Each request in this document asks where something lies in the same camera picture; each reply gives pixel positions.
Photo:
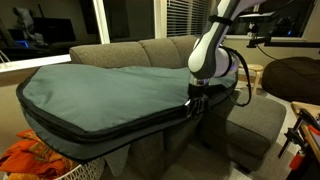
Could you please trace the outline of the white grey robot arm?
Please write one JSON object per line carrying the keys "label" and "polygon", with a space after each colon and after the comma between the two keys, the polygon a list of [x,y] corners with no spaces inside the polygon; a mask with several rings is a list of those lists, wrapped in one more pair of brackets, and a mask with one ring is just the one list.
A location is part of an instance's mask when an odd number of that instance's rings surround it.
{"label": "white grey robot arm", "polygon": [[221,0],[208,17],[200,38],[188,58],[190,80],[187,116],[198,115],[209,97],[204,90],[213,77],[223,77],[238,70],[239,63],[246,66],[244,58],[235,50],[221,45],[233,20],[245,9],[266,0]]}

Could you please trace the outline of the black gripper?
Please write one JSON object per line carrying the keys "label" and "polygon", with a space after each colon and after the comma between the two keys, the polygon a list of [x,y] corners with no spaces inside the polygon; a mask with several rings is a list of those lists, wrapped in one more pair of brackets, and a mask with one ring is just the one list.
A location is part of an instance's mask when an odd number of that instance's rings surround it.
{"label": "black gripper", "polygon": [[205,95],[205,86],[195,86],[192,84],[188,85],[188,96],[189,99],[185,103],[187,107],[188,118],[197,119],[204,107],[208,97]]}

